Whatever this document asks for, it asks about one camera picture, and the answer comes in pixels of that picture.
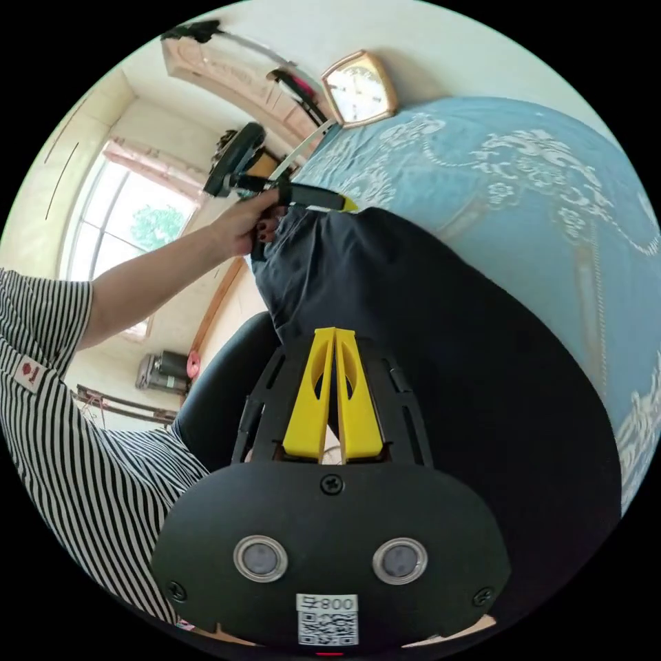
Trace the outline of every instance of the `yellow plastic part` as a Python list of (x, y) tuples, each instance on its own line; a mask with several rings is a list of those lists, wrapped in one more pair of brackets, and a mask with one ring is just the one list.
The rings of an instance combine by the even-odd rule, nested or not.
[[(301, 387), (289, 419), (284, 451), (293, 457), (322, 460), (328, 427), (328, 406), (331, 400), (331, 370), (333, 368), (334, 328), (318, 328), (310, 349)], [(317, 382), (323, 377), (319, 399)]]
[(359, 208), (353, 200), (350, 200), (349, 198), (344, 198), (344, 208), (342, 209), (342, 211), (343, 212), (359, 211)]
[[(377, 457), (383, 449), (383, 441), (352, 330), (335, 330), (335, 363), (342, 463)], [(351, 385), (351, 397), (347, 380)]]

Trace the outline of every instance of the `black and white striped shirt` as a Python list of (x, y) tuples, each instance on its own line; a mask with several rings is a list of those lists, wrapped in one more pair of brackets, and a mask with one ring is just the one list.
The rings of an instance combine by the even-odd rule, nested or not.
[(81, 413), (63, 377), (92, 307), (92, 283), (0, 269), (0, 423), (32, 502), (106, 590), (177, 617), (149, 570), (166, 514), (207, 474), (172, 432), (112, 432)]

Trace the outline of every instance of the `blue bedspread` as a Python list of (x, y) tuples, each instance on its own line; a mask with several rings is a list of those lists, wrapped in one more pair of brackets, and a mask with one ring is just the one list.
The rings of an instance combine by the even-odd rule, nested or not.
[(609, 413), (625, 511), (661, 432), (661, 235), (627, 157), (542, 106), (448, 98), (327, 136), (296, 179), (418, 224), (555, 332)]

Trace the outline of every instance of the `curtain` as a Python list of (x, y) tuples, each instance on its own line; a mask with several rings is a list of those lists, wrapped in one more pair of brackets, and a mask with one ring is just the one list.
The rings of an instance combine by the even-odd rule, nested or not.
[(103, 149), (111, 162), (179, 193), (201, 206), (207, 173), (160, 149), (113, 136)]

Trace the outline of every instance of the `window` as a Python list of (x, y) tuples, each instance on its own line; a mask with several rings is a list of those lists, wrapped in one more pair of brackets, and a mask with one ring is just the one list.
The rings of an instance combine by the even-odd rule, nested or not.
[[(74, 208), (63, 277), (93, 280), (165, 246), (181, 234), (196, 209), (179, 193), (99, 157)], [(146, 319), (125, 334), (140, 340), (148, 332)]]

